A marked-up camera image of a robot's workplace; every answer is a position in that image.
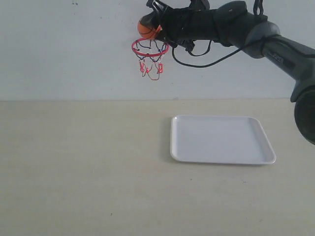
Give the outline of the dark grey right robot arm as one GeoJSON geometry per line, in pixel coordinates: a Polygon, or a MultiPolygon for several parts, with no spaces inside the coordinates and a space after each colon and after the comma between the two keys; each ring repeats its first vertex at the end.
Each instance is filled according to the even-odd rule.
{"type": "Polygon", "coordinates": [[[267,58],[295,80],[290,97],[294,119],[301,135],[315,141],[315,51],[285,38],[279,27],[264,14],[262,1],[248,12],[242,0],[212,9],[206,0],[193,0],[188,7],[173,8],[159,0],[149,0],[151,13],[140,18],[138,26],[156,30],[156,40],[172,48],[191,52],[194,42],[208,40],[236,47],[254,59],[267,58]]]}

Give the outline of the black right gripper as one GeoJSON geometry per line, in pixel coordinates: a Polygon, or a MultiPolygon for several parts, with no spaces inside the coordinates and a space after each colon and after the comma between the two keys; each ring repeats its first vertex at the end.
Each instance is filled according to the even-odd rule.
{"type": "Polygon", "coordinates": [[[139,22],[152,27],[152,40],[159,40],[175,48],[193,50],[193,42],[211,40],[219,42],[219,33],[214,21],[215,9],[207,0],[191,0],[189,6],[173,8],[160,0],[149,0],[146,6],[152,13],[139,22]]]}

